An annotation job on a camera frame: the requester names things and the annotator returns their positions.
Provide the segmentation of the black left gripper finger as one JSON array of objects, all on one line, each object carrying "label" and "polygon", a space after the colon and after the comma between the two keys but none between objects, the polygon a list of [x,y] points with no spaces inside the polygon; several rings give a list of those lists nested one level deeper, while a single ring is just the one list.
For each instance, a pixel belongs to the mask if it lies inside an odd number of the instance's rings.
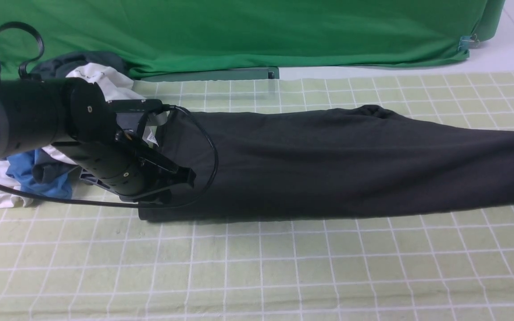
[{"label": "black left gripper finger", "polygon": [[167,193],[177,185],[195,186],[196,173],[190,167],[179,166],[153,149],[139,149],[137,159],[143,177],[139,194]]}]

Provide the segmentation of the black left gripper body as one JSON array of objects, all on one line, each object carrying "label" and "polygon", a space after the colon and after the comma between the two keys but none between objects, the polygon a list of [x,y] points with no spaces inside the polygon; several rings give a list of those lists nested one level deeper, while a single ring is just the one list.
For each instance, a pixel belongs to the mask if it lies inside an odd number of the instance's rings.
[{"label": "black left gripper body", "polygon": [[69,142],[57,142],[55,148],[82,167],[94,185],[120,197],[122,201],[143,204],[169,204],[171,191],[139,194],[143,177],[139,172],[139,149],[152,149],[140,137],[123,130],[116,121],[117,112],[165,112],[168,107],[158,99],[72,99],[69,103]]}]

